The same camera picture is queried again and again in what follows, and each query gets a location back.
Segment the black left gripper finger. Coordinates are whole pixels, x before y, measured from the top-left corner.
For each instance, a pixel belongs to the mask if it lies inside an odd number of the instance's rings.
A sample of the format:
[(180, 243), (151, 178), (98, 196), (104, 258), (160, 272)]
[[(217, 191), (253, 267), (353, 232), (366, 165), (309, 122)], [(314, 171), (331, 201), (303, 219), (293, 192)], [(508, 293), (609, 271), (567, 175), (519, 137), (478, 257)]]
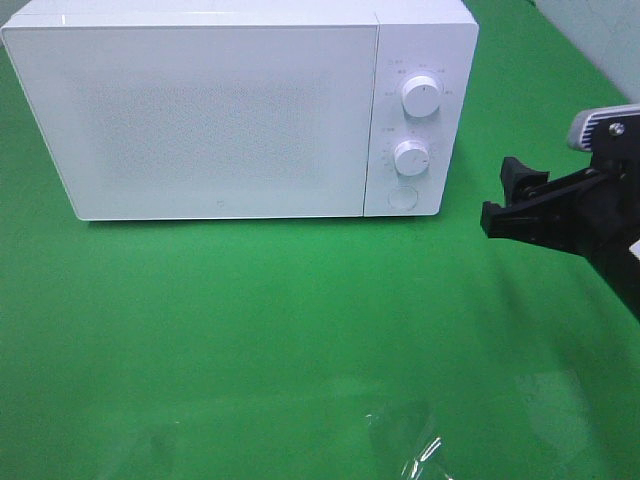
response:
[(522, 218), (511, 208), (485, 201), (480, 226), (488, 238), (515, 239), (521, 233)]

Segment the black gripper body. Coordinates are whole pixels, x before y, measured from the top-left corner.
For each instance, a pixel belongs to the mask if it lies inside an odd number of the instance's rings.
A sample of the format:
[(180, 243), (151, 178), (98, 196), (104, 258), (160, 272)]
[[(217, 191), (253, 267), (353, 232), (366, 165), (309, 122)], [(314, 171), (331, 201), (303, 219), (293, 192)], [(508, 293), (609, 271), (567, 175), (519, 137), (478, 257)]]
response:
[(606, 280), (639, 278), (639, 162), (594, 162), (519, 189), (523, 241), (579, 255)]

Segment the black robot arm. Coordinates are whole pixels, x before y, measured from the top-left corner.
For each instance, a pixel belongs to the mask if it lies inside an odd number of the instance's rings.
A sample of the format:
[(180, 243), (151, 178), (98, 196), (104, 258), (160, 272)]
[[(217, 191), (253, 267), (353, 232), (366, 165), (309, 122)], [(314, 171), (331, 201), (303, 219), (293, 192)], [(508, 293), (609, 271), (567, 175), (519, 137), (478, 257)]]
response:
[(503, 160), (503, 206), (486, 201), (480, 225), (489, 238), (583, 257), (639, 316), (639, 166), (593, 162), (551, 180), (515, 157)]

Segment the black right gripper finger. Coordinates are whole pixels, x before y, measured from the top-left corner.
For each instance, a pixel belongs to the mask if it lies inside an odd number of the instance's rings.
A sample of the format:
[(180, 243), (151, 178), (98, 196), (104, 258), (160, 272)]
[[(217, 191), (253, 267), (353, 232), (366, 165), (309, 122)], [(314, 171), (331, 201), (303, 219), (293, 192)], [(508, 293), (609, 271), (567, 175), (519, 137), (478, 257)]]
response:
[(509, 207), (527, 200), (537, 187), (548, 182), (549, 176), (548, 171), (532, 169), (516, 157), (505, 157), (500, 171), (505, 205)]

